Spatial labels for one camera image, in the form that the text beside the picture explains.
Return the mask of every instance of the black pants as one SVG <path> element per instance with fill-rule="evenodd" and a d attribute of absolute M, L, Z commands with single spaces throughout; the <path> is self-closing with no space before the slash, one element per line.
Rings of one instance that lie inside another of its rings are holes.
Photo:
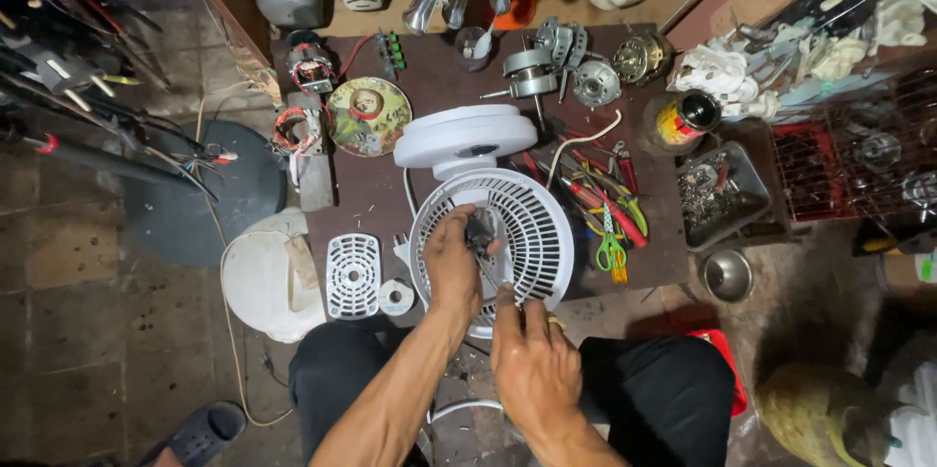
<path fill-rule="evenodd" d="M 583 411 L 611 425 L 608 443 L 632 465 L 725 464 L 734 376 L 709 342 L 589 338 L 579 351 Z M 289 363 L 304 465 L 390 356 L 354 323 L 328 323 L 306 335 Z M 406 464 L 421 463 L 418 456 L 415 450 Z"/>

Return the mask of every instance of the red basket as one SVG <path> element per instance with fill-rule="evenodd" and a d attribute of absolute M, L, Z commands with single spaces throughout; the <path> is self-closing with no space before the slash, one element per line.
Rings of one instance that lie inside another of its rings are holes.
<path fill-rule="evenodd" d="M 696 330 L 695 332 L 689 332 L 687 335 L 698 337 L 702 340 L 709 341 L 715 346 L 719 353 L 722 354 L 722 357 L 725 358 L 725 362 L 729 363 L 729 367 L 732 368 L 732 373 L 735 374 L 735 396 L 732 399 L 732 417 L 735 417 L 749 408 L 749 397 L 745 393 L 745 388 L 742 386 L 742 378 L 738 376 L 738 369 L 735 368 L 735 360 L 732 358 L 732 350 L 729 349 L 729 340 L 725 338 L 725 334 L 721 330 Z"/>

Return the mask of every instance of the concrete floor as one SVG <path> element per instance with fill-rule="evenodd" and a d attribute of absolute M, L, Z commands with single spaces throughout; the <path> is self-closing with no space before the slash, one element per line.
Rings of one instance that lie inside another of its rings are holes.
<path fill-rule="evenodd" d="M 224 39 L 201 1 L 154 13 L 167 37 L 147 39 L 175 87 L 141 86 L 123 99 L 177 121 L 205 114 L 265 136 L 276 116 L 269 99 L 241 82 Z M 44 121 L 66 135 L 105 143 L 107 135 Z M 119 180 L 26 153 L 0 155 L 0 461 L 71 463 L 107 456 L 132 464 L 192 410 L 239 401 L 217 270 L 165 264 L 123 233 Z M 697 282 L 698 301 L 677 286 L 560 304 L 577 344 L 720 326 L 751 397 L 773 363 L 790 357 L 842 363 L 861 373 L 881 295 L 865 261 L 848 255 L 848 227 L 814 228 L 795 244 L 749 248 L 756 272 L 750 299 L 723 305 Z M 232 318 L 251 412 L 273 419 L 286 389 L 262 365 L 267 353 L 285 378 L 293 345 L 270 341 Z M 827 337 L 817 339 L 814 328 Z M 813 334 L 805 341 L 804 334 Z M 487 347 L 486 341 L 478 344 Z M 463 347 L 438 402 L 494 398 L 487 358 Z M 488 409 L 461 411 L 437 425 L 448 465 L 526 465 L 529 451 Z M 736 417 L 728 465 L 797 465 L 750 404 Z M 215 465 L 297 465 L 293 414 L 250 426 Z"/>

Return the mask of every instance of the white fan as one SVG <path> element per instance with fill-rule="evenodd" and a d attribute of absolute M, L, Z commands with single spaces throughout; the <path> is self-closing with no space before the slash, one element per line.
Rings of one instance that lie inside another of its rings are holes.
<path fill-rule="evenodd" d="M 455 206 L 474 203 L 494 222 L 505 248 L 486 273 L 513 282 L 518 303 L 541 299 L 559 303 L 572 273 L 572 232 L 556 199 L 524 174 L 498 169 L 496 157 L 533 146 L 537 129 L 511 105 L 462 107 L 418 118 L 404 127 L 393 158 L 401 167 L 432 167 L 443 180 L 421 205 L 410 231 L 404 262 L 420 298 L 431 290 L 422 255 L 439 220 Z M 491 339 L 497 288 L 482 277 L 485 302 L 468 334 Z"/>

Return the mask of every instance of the stainless steel bowl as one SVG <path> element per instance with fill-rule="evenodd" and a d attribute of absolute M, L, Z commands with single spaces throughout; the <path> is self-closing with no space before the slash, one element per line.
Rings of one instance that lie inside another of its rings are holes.
<path fill-rule="evenodd" d="M 754 274 L 749 259 L 734 249 L 709 255 L 700 269 L 700 281 L 721 301 L 735 303 L 752 293 Z"/>

